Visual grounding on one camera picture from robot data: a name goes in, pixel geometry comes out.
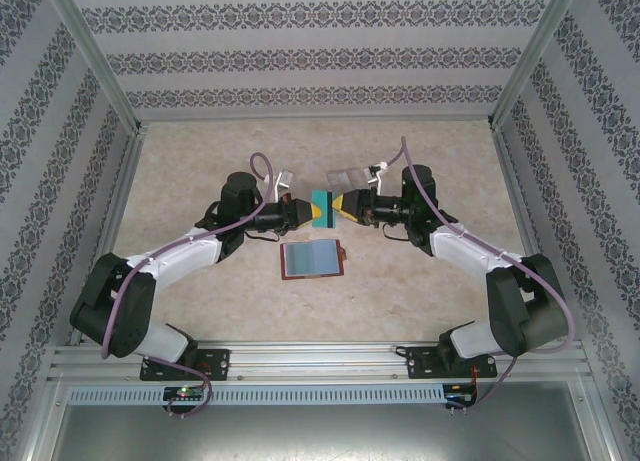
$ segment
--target black mounting bracket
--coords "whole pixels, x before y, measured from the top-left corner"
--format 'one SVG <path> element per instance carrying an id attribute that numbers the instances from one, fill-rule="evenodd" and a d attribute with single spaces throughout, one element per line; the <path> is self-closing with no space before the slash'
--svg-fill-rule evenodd
<path id="1" fill-rule="evenodd" d="M 210 381 L 226 381 L 231 351 L 228 349 L 198 349 L 192 369 L 204 373 Z M 200 381 L 194 374 L 170 368 L 144 359 L 140 368 L 141 381 Z"/>
<path id="2" fill-rule="evenodd" d="M 472 378 L 474 368 L 478 378 L 498 376 L 495 359 L 488 354 L 462 360 L 451 369 L 445 367 L 436 346 L 398 346 L 396 354 L 407 360 L 409 379 Z"/>

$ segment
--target damask pattern border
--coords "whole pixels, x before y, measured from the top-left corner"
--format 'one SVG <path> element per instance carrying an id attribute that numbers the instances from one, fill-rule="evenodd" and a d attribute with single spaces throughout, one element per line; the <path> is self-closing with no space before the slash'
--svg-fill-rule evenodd
<path id="1" fill-rule="evenodd" d="M 640 426 L 638 425 L 640 407 L 636 404 L 637 396 L 631 392 L 633 385 L 631 378 L 625 373 L 626 366 L 620 361 L 620 349 L 615 343 L 612 327 L 602 314 L 601 302 L 593 288 L 593 281 L 585 264 L 584 256 L 575 240 L 573 227 L 522 99 L 516 102 L 511 115 L 547 210 L 546 215 L 554 230 L 565 268 L 573 285 L 573 291 L 582 310 L 582 317 L 585 319 L 587 331 L 591 335 L 598 360 L 602 363 L 602 371 L 607 377 L 607 387 L 612 393 L 612 402 L 617 406 L 619 419 L 625 426 L 624 433 L 629 437 L 633 455 L 640 457 Z M 520 191 L 524 196 L 524 186 L 518 175 L 509 142 L 506 142 L 505 145 L 516 173 Z M 533 223 L 533 217 L 528 207 L 527 211 Z M 542 247 L 537 231 L 535 233 L 538 245 Z"/>
<path id="2" fill-rule="evenodd" d="M 640 297 L 640 269 L 632 264 L 635 259 L 629 254 L 629 245 L 618 228 L 618 220 L 607 204 L 607 196 L 600 187 L 596 171 L 591 167 L 587 151 L 582 147 L 578 132 L 543 62 L 536 66 L 530 79 L 558 139 L 594 233 L 600 240 L 609 270 L 615 276 L 616 286 L 622 291 L 621 298 L 627 304 L 627 313 L 634 320 L 634 328 L 640 330 L 640 306 L 637 304 Z"/>
<path id="3" fill-rule="evenodd" d="M 4 66 L 42 0 L 0 2 L 0 66 Z"/>
<path id="4" fill-rule="evenodd" d="M 95 193 L 98 190 L 104 166 L 119 124 L 120 121 L 115 110 L 113 107 L 110 107 L 101 127 L 98 140 L 96 141 L 92 159 L 84 175 L 74 209 L 69 217 L 67 229 L 63 235 L 59 252 L 56 256 L 55 265 L 47 282 L 47 288 L 43 292 L 38 315 L 29 333 L 29 341 L 25 345 L 25 353 L 20 359 L 20 371 L 16 373 L 16 382 L 9 389 L 9 402 L 4 406 L 4 415 L 2 421 L 0 421 L 0 459 L 11 459 L 11 452 L 17 445 L 20 430 L 25 421 L 24 415 L 27 413 L 29 401 L 33 396 L 33 384 L 42 366 L 42 357 L 45 354 L 46 345 L 51 337 L 51 330 L 56 320 L 59 304 L 66 290 L 68 276 L 73 268 L 77 248 L 84 234 L 91 212 L 91 205 Z M 129 143 L 130 140 L 131 136 L 128 137 L 126 143 Z M 93 261 L 95 261 L 96 250 L 102 235 L 102 229 L 105 225 L 105 218 L 109 212 L 109 205 L 111 204 L 120 175 L 120 169 L 125 159 L 126 148 L 127 146 L 125 145 L 116 169 L 115 179 L 111 186 L 111 192 L 109 193 L 102 223 L 98 230 L 98 236 L 92 254 Z M 89 276 L 91 266 L 93 266 L 93 263 L 91 263 L 87 270 L 85 281 Z"/>
<path id="5" fill-rule="evenodd" d="M 118 76 L 333 69 L 510 69 L 520 48 L 357 48 L 108 55 Z"/>
<path id="6" fill-rule="evenodd" d="M 136 109 L 326 104 L 494 103 L 502 86 L 340 86 L 129 91 Z"/>
<path id="7" fill-rule="evenodd" d="M 0 204 L 11 188 L 12 180 L 22 165 L 36 129 L 42 121 L 45 109 L 51 103 L 53 93 L 58 87 L 76 45 L 69 31 L 60 23 L 53 39 L 47 46 L 42 60 L 38 63 L 33 78 L 24 96 L 18 102 L 14 116 L 9 120 L 7 129 L 0 140 Z"/>
<path id="8" fill-rule="evenodd" d="M 85 8 L 94 34 L 382 26 L 533 26 L 543 0 L 345 1 Z"/>
<path id="9" fill-rule="evenodd" d="M 555 32 L 558 46 L 573 69 L 600 129 L 613 148 L 631 189 L 640 202 L 640 144 L 638 128 L 632 124 L 627 109 L 616 95 L 613 84 L 598 63 L 593 49 L 580 31 L 573 16 L 568 14 Z"/>
<path id="10" fill-rule="evenodd" d="M 9 255 L 7 266 L 3 270 L 4 277 L 0 281 L 0 341 L 5 340 L 5 332 L 11 326 L 23 285 L 40 249 L 46 226 L 99 90 L 98 80 L 88 70 L 42 173 L 34 200 L 29 206 L 29 214 L 24 219 L 25 224 L 20 228 L 19 239 L 14 243 L 15 250 Z"/>
<path id="11" fill-rule="evenodd" d="M 640 62 L 640 0 L 598 0 L 636 63 Z"/>

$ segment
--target patterned wallpaper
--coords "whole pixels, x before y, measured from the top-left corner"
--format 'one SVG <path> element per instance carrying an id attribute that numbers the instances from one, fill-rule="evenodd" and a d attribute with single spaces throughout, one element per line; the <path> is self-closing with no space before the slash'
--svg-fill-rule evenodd
<path id="1" fill-rule="evenodd" d="M 76 0 L 143 120 L 491 113 L 549 0 Z"/>
<path id="2" fill-rule="evenodd" d="M 97 254 L 129 133 L 50 0 L 0 17 L 0 460 Z"/>
<path id="3" fill-rule="evenodd" d="M 625 459 L 640 459 L 639 16 L 640 0 L 574 0 L 503 127 Z"/>

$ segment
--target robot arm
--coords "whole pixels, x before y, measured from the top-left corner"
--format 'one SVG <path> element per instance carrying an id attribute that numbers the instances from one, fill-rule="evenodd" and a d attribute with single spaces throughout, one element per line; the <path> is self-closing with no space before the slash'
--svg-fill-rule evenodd
<path id="1" fill-rule="evenodd" d="M 437 208 L 436 184 L 431 170 L 420 165 L 416 165 L 415 170 L 422 188 Z M 426 204 L 408 168 L 402 172 L 400 197 L 379 196 L 375 188 L 360 189 L 339 196 L 333 207 L 348 219 L 365 226 L 378 227 L 381 222 L 403 224 L 414 246 L 429 256 L 445 259 L 468 274 L 485 280 L 489 321 L 471 322 L 440 336 L 438 353 L 448 369 L 461 360 L 481 354 L 503 351 L 517 357 L 567 334 L 567 321 L 559 305 L 538 283 L 507 259 L 523 264 L 560 293 L 551 262 L 541 254 L 523 257 L 500 252 L 496 256 L 495 251 L 489 250 L 495 247 L 483 240 L 479 245 L 460 235 L 460 232 L 467 232 L 464 226 L 439 210 L 445 220 L 458 230 L 456 233 L 444 225 Z M 525 301 L 522 292 L 533 296 Z"/>
<path id="2" fill-rule="evenodd" d="M 122 296 L 109 353 L 119 358 L 136 353 L 191 366 L 197 343 L 172 326 L 151 321 L 154 297 L 184 276 L 226 259 L 243 243 L 247 230 L 273 230 L 284 235 L 320 215 L 319 209 L 311 203 L 285 194 L 277 202 L 267 203 L 258 215 L 241 227 L 218 236 L 205 236 L 216 228 L 247 217 L 261 202 L 255 177 L 248 173 L 233 173 L 222 188 L 220 201 L 207 209 L 193 229 L 171 243 L 175 247 L 157 258 L 151 258 L 157 250 L 128 258 L 113 253 L 102 256 L 74 306 L 71 325 L 101 344 L 114 299 L 125 277 L 141 261 L 148 259 L 131 278 Z"/>

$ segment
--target gray wall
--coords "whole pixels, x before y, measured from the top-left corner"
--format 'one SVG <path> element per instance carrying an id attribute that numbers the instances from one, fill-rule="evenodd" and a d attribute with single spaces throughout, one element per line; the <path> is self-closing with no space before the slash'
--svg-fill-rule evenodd
<path id="1" fill-rule="evenodd" d="M 503 126 L 618 442 L 640 458 L 640 0 L 573 0 Z"/>
<path id="2" fill-rule="evenodd" d="M 93 263 L 129 140 L 50 0 L 1 0 L 0 460 Z"/>
<path id="3" fill-rule="evenodd" d="M 75 0 L 143 120 L 488 115 L 549 0 Z"/>

